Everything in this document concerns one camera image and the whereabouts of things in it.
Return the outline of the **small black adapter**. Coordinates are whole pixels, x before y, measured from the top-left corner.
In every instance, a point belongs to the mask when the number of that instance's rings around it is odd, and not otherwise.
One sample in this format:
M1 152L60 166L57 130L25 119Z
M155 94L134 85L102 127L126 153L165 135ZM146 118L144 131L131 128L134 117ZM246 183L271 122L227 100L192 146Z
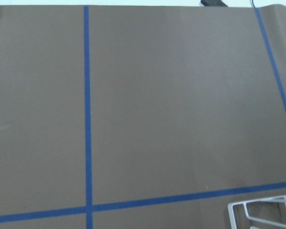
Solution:
M200 0L200 3L206 7L228 7L222 0Z

